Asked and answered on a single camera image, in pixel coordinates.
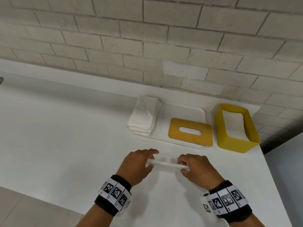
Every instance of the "brick wall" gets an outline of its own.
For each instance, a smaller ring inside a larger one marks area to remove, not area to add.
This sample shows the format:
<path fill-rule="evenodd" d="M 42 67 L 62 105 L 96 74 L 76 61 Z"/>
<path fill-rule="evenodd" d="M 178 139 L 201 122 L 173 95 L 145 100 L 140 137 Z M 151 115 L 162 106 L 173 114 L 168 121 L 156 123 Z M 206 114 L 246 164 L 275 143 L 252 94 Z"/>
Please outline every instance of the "brick wall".
<path fill-rule="evenodd" d="M 258 104 L 303 130 L 303 0 L 0 0 L 0 57 Z"/>

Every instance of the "yellow tissue box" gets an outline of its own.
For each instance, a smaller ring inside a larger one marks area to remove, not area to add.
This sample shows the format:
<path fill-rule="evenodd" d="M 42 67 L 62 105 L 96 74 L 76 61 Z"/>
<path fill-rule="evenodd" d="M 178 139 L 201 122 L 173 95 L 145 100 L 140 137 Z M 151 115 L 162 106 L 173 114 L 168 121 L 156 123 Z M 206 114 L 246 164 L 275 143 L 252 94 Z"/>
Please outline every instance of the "yellow tissue box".
<path fill-rule="evenodd" d="M 227 135 L 222 110 L 243 114 L 245 133 L 250 141 L 232 138 Z M 214 123 L 216 125 L 218 146 L 222 149 L 245 153 L 261 142 L 252 117 L 244 107 L 221 104 L 214 115 Z"/>

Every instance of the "tile floor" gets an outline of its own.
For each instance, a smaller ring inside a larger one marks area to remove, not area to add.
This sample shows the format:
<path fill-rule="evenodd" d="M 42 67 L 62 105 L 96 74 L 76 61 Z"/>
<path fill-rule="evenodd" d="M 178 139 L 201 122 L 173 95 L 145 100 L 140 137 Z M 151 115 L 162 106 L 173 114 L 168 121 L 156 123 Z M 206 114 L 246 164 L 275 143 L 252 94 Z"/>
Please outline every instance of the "tile floor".
<path fill-rule="evenodd" d="M 75 227 L 81 217 L 81 213 L 0 187 L 0 227 Z"/>

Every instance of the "stack of tissues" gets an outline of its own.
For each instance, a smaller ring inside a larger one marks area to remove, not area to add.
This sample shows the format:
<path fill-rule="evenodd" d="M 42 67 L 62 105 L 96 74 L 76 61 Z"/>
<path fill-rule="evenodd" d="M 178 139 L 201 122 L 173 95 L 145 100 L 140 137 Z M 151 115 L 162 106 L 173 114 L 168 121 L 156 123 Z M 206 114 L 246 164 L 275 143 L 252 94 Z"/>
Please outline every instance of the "stack of tissues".
<path fill-rule="evenodd" d="M 140 96 L 127 124 L 130 132 L 150 136 L 161 104 L 157 98 Z"/>

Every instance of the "hand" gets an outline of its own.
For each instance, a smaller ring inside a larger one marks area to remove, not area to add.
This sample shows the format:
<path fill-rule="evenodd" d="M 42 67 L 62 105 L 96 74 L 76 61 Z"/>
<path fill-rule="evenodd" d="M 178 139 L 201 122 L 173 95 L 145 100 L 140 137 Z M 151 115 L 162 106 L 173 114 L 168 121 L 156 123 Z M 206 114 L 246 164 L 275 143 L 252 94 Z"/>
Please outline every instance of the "hand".
<path fill-rule="evenodd" d="M 197 186 L 210 191 L 225 181 L 225 179 L 210 164 L 206 156 L 200 155 L 180 155 L 178 164 L 188 165 L 189 170 L 181 169 L 181 173 Z"/>
<path fill-rule="evenodd" d="M 148 159 L 154 159 L 153 154 L 158 153 L 159 151 L 155 149 L 130 152 L 123 160 L 116 174 L 123 177 L 133 187 L 142 182 L 152 171 L 154 165 L 150 164 L 148 167 L 145 167 L 145 165 Z"/>

